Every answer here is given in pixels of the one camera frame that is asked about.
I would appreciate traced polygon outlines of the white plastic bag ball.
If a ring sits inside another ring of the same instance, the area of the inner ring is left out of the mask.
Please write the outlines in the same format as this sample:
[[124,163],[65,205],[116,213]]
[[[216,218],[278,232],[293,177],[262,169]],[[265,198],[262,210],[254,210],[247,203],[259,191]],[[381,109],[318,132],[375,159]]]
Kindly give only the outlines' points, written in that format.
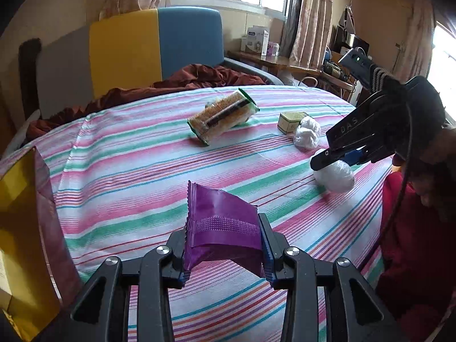
[[321,133],[320,124],[310,116],[305,116],[294,133],[294,145],[306,150],[318,147]]
[[313,171],[313,175],[319,185],[338,194],[349,192],[355,185],[355,175],[345,161],[335,161],[319,171]]

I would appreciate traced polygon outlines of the small green box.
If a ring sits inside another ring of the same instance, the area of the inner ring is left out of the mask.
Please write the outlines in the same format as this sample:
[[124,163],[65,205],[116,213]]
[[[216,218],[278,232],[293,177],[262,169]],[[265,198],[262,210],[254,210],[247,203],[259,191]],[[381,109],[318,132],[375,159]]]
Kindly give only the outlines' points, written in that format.
[[278,118],[278,129],[283,134],[293,134],[306,116],[305,112],[282,112]]

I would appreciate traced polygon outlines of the cracker packet green ends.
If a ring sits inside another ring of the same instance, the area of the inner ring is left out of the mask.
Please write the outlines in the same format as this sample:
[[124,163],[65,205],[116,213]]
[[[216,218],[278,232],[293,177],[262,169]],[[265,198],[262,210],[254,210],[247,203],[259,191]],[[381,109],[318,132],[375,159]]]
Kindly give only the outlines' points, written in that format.
[[254,100],[239,88],[228,96],[208,103],[204,110],[190,117],[187,124],[204,145],[210,145],[217,137],[246,123],[259,111]]

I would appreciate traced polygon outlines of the purple snack packet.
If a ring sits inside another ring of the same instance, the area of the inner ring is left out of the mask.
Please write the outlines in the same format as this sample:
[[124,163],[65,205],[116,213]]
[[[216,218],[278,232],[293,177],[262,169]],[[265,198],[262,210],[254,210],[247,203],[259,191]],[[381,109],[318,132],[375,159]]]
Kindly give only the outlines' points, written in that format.
[[263,278],[257,207],[223,190],[188,182],[183,266],[230,260]]

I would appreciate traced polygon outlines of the red garment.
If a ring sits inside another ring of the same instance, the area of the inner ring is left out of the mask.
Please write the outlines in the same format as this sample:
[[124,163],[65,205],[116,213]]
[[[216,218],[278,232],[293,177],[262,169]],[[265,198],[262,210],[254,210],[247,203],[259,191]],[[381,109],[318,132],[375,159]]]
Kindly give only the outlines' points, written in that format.
[[425,341],[455,293],[455,221],[407,187],[380,249],[384,270],[376,295],[409,341]]

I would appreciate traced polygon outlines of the wooden side table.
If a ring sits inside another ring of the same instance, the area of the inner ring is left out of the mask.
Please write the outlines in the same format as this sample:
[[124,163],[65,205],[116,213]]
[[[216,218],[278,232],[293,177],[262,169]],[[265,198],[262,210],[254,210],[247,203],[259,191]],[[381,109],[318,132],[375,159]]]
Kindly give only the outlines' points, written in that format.
[[260,56],[258,54],[230,50],[227,52],[227,55],[233,60],[266,67],[267,71],[275,76],[278,76],[282,71],[288,71],[292,75],[297,75],[300,80],[306,76],[315,78],[318,81],[318,88],[326,89],[347,101],[351,99],[355,91],[355,86],[350,82],[344,82],[322,70],[304,68],[286,57]]

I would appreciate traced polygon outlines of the purple jar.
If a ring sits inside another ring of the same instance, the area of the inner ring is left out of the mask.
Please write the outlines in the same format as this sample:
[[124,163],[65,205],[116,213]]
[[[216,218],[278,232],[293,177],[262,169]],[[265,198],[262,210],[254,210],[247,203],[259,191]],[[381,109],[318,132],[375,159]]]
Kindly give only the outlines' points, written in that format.
[[278,56],[280,45],[277,42],[269,42],[267,44],[267,56]]

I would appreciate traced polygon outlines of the striped bed sheet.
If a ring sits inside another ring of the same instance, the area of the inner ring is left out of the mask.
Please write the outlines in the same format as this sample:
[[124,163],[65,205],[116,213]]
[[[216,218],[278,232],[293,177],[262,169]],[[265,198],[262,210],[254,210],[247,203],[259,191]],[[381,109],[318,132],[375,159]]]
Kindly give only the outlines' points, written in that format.
[[278,130],[281,113],[303,111],[327,131],[351,105],[320,89],[251,86],[247,93],[259,111],[204,145],[188,119],[229,93],[228,87],[197,89],[91,114],[28,143],[1,170],[31,149],[41,154],[82,280],[107,257],[141,257],[181,229],[189,182],[255,205],[275,231],[314,258],[360,264],[380,233],[390,159],[353,167],[353,188],[337,194],[316,182],[312,152]]

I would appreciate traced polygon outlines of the right beige curtain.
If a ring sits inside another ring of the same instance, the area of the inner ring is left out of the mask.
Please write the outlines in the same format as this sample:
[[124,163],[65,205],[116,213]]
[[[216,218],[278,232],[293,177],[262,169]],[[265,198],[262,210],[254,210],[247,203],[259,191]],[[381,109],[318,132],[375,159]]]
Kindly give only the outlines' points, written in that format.
[[333,0],[302,0],[290,59],[319,69],[331,34]]

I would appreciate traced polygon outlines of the white product box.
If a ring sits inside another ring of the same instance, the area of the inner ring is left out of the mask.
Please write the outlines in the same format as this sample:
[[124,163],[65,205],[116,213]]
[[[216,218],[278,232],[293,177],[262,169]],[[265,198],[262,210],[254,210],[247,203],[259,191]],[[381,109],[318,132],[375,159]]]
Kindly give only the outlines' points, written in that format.
[[269,28],[266,26],[251,26],[247,30],[246,52],[267,55]]

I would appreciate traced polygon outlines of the maroon blanket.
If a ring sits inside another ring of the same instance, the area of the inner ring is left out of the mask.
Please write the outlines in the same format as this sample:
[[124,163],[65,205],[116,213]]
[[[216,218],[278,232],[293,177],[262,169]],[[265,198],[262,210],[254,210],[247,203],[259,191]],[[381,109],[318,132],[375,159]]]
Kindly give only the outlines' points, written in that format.
[[67,107],[51,117],[32,121],[27,128],[25,140],[33,141],[59,126],[85,118],[92,113],[138,100],[193,89],[265,85],[266,83],[266,80],[258,75],[244,73],[225,66],[211,67],[203,64],[190,64],[173,73],[167,80],[155,82],[150,87],[135,89],[116,87],[84,107]]

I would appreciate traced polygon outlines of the grey yellow blue headboard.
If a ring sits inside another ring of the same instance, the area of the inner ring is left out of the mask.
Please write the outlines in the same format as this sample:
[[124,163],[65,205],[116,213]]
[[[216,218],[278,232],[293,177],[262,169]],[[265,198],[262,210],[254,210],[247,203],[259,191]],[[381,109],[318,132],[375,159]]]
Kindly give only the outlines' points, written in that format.
[[39,109],[48,118],[110,89],[148,87],[189,64],[224,61],[221,15],[165,7],[116,15],[44,46],[36,63]]

